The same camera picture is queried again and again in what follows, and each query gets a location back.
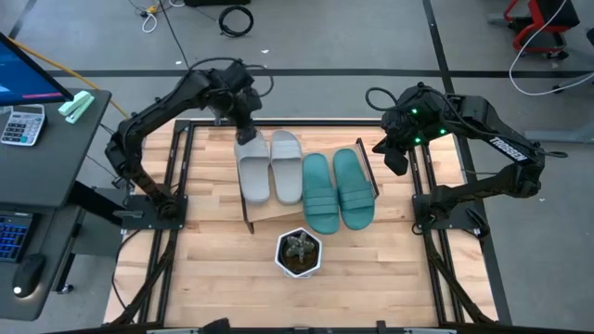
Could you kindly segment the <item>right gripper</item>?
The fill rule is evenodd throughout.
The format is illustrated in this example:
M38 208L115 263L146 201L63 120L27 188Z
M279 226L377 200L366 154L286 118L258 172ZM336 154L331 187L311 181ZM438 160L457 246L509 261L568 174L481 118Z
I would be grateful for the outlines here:
M420 83L409 87L382 115L386 138L372 152L384 154L384 164L396 175L405 175L408 159L398 149L411 149L447 135L446 108L445 96L432 87Z

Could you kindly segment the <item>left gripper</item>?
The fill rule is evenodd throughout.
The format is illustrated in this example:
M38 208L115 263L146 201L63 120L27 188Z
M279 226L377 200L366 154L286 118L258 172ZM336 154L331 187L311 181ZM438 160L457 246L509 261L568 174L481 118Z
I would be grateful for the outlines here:
M253 77L242 62L232 62L220 74L224 94L218 102L218 112L237 125L236 139L239 145L253 140L258 130L252 123L252 113L263 107L259 93L252 87Z

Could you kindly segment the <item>grey foam slide sandal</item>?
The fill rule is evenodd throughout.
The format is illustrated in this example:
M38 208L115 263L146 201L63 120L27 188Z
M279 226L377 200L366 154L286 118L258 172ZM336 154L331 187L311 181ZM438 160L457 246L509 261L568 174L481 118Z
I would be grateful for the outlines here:
M270 140L270 162L278 200L286 205L298 203L303 194L303 153L297 137L275 131Z
M252 203L267 201L270 196L270 153L263 135L257 132L255 138L246 144L236 143L234 153L243 198Z

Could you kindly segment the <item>teal foam slide sandal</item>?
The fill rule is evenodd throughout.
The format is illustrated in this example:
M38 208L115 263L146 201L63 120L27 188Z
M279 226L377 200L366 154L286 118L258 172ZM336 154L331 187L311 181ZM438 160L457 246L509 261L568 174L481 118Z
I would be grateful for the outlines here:
M344 224L352 230L366 228L374 219L375 197L356 153L350 148L336 151L333 170Z
M303 213L318 234L331 235L339 229L337 190L330 178L328 160L319 153L303 159Z

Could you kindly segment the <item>small green cactus plant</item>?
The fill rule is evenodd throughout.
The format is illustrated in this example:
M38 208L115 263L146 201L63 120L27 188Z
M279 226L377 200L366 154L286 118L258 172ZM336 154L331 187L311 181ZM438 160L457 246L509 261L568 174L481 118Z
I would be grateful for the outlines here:
M311 266L316 259L316 250L316 243L307 233L297 232L285 238L282 261L294 268Z

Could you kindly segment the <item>white hexagonal plant pot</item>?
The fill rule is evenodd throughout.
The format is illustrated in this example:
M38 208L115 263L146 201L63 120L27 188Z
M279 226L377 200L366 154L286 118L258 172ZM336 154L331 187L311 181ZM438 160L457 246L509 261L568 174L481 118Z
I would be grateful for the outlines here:
M286 237L288 237L289 235L292 235L294 233L301 232L301 231L307 233L313 239L313 241L316 243L316 247L317 247L316 259L311 266L307 265L305 267L294 268L294 267L284 264L284 262L282 261L282 255L281 255L282 247L283 247ZM277 266L279 266L282 269L284 274L288 277L292 277L292 278L296 278L296 279L309 278L312 274L314 274L316 271L318 271L321 267L322 251L323 251L322 242L317 237L315 237L310 232L308 232L306 229L304 229L303 227L300 227L297 229L293 229L293 230L278 237L278 243L277 243L276 255L275 255L275 263Z

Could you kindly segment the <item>grey desk leg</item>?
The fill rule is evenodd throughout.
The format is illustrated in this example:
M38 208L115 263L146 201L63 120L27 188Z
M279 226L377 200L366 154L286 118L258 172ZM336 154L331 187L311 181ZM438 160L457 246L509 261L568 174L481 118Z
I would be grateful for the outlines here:
M560 92L563 92L564 90L585 83L594 84L594 71L560 82L559 84L554 85L550 92L558 94ZM594 145L594 121L588 122L574 130L529 130L524 132L524 136L529 140L541 142L557 142L571 144L581 143Z

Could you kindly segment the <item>black desk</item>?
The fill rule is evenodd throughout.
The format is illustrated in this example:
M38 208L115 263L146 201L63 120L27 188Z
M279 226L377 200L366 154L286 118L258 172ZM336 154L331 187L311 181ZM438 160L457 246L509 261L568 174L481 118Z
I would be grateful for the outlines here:
M71 196L83 188L77 176L102 121L111 93L94 90L90 108L75 124L45 105L46 125L33 147L0 144L0 211L33 214L33 230L18 263L0 263L0 319L33 321L54 288L72 244L86 202ZM45 256L36 290L28 297L13 293L13 276L30 254Z

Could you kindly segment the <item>red and black chair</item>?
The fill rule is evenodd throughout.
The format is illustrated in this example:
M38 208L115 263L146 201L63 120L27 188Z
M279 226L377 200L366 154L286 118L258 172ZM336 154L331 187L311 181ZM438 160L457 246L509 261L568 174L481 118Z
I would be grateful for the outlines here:
M528 15L512 16L519 1L510 0L502 14L490 15L487 22L514 32L512 46L520 57L539 53L548 59L568 58L563 34L580 23L572 0L528 0Z

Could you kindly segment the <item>grey desk calculator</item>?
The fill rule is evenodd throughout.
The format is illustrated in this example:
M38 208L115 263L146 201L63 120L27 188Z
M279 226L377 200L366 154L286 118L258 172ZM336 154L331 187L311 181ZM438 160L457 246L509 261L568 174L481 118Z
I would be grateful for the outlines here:
M9 146L33 147L46 124L43 105L20 105L8 108L8 119L0 142Z

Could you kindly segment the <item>computer monitor with blue screen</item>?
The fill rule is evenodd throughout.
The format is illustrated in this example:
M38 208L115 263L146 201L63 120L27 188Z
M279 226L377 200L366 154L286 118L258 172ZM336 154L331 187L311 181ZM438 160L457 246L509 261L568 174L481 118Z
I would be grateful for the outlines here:
M71 92L0 32L0 107L72 100Z

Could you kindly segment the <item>black keyboard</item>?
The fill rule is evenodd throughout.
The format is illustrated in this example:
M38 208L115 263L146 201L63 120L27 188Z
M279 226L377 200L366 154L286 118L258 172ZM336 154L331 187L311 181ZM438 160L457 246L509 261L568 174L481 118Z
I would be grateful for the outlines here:
M18 263L33 230L33 214L0 211L0 263Z

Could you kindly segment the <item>black computer mouse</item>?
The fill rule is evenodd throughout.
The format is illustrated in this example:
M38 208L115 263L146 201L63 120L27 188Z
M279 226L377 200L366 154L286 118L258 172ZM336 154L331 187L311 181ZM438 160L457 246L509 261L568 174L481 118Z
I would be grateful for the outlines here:
M37 288L45 267L45 256L41 253L27 255L19 264L12 280L16 297L30 296Z

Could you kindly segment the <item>black table frame rails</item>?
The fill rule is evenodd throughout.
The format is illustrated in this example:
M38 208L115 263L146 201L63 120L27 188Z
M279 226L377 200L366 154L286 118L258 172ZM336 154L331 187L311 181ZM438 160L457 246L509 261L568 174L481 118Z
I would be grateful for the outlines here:
M383 137L372 119L261 119L265 136L296 135L303 150L355 142L362 137L378 184L373 223L341 227L321 239L322 263L309 278L292 278L275 264L278 237L304 226L287 217L243 220L233 154L235 130L210 120L168 122L142 145L145 170L187 195L185 227L176 235L170 272L161 275L138 321L198 327L225 317L235 328L425 327L440 318L470 321L454 304L446 284L435 307L434 287L422 237L413 234L414 179L418 168L393 174L372 152Z

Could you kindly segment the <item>wooden shelf with black frame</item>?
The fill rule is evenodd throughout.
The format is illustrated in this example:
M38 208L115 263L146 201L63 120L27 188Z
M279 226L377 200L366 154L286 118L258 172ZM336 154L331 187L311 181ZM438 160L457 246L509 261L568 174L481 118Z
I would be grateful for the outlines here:
M317 153L324 155L329 164L331 182L332 184L335 184L333 158L335 153L342 149L351 149L355 153L358 163L362 169L364 178L367 182L369 182L373 198L376 199L380 195L380 190L375 180L375 176L373 175L372 167L368 158L369 154L366 151L366 144L362 137L358 137L355 142L348 144L342 143L341 145L331 145L329 147L316 150L307 149L303 152L303 154L309 155ZM296 218L297 220L303 219L303 204L301 201L286 204L278 199L276 180L272 166L268 167L267 176L269 197L266 201L260 203L248 201L244 197L243 188L240 189L243 220L249 227L252 234L254 233L254 224L257 222L278 221L281 218L287 217Z

